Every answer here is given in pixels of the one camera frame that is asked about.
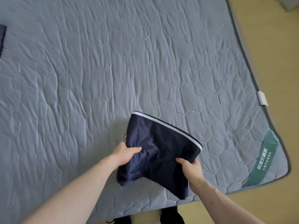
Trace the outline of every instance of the person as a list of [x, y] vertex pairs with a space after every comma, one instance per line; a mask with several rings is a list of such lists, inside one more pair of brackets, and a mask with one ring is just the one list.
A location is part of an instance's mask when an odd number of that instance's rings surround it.
[[[111, 155], [55, 193], [23, 224], [85, 224], [109, 175], [119, 166], [129, 162], [132, 156], [140, 151], [140, 147], [127, 148], [125, 143], [121, 142]], [[193, 163], [182, 158], [176, 158], [176, 161], [182, 165], [191, 190], [199, 196], [216, 224], [263, 223], [206, 181], [197, 159]], [[177, 212], [177, 207], [162, 209], [160, 222], [162, 224], [184, 223]], [[132, 223], [130, 216], [115, 219], [115, 224], [127, 223]]]

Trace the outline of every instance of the person's left hand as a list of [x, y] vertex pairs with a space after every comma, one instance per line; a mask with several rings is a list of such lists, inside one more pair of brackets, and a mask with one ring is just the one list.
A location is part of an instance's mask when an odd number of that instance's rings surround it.
[[113, 153], [111, 154], [116, 161], [117, 167], [126, 164], [130, 161], [132, 156], [135, 153], [138, 153], [141, 151], [141, 147], [132, 147], [127, 148], [126, 144], [124, 142], [119, 143], [119, 145], [114, 149]]

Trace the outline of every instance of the white stripe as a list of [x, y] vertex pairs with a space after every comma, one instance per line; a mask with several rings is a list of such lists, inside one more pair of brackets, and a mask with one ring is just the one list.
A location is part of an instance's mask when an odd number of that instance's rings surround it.
[[178, 130], [177, 128], [174, 128], [174, 127], [172, 127], [172, 126], [170, 126], [170, 125], [168, 125], [168, 124], [166, 124], [166, 123], [164, 123], [164, 122], [162, 122], [162, 121], [160, 121], [160, 120], [158, 120], [158, 119], [155, 119], [155, 118], [153, 118], [153, 117], [150, 117], [150, 116], [148, 116], [148, 115], [146, 115], [146, 114], [144, 114], [144, 113], [140, 113], [140, 112], [133, 111], [132, 114], [135, 114], [135, 115], [138, 115], [138, 116], [142, 116], [142, 117], [144, 117], [144, 118], [147, 118], [147, 119], [150, 119], [150, 120], [155, 121], [155, 122], [157, 122], [157, 123], [160, 123], [161, 125], [163, 125], [163, 126], [169, 128], [169, 129], [172, 129], [172, 130], [174, 130], [175, 132], [180, 133], [181, 135], [184, 135], [186, 138], [188, 138], [190, 141], [192, 141], [194, 144], [196, 144], [197, 147], [200, 148], [200, 150], [202, 150], [202, 146], [200, 145], [200, 143], [198, 143], [198, 142], [197, 142], [196, 140], [194, 140], [192, 137], [186, 135], [184, 132]]

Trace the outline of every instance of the wooden floor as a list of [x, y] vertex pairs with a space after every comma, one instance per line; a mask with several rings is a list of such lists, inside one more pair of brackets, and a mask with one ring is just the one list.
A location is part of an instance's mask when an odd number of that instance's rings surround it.
[[[274, 0], [230, 0], [269, 112], [291, 158], [291, 174], [266, 187], [229, 197], [265, 223], [299, 223], [299, 7], [284, 12]], [[180, 205], [186, 224], [213, 223], [201, 202]], [[156, 224], [159, 211], [133, 215]]]

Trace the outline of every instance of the folded garment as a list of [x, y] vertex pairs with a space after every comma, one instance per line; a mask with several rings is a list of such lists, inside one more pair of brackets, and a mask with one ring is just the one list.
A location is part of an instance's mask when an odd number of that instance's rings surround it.
[[127, 128], [126, 145], [142, 150], [118, 168], [116, 179], [120, 185], [146, 177], [181, 200], [188, 196], [188, 181], [176, 158], [192, 163], [202, 150], [198, 140], [162, 120], [134, 111]]
[[5, 32], [6, 32], [6, 26], [3, 24], [0, 24], [0, 57], [2, 54]]

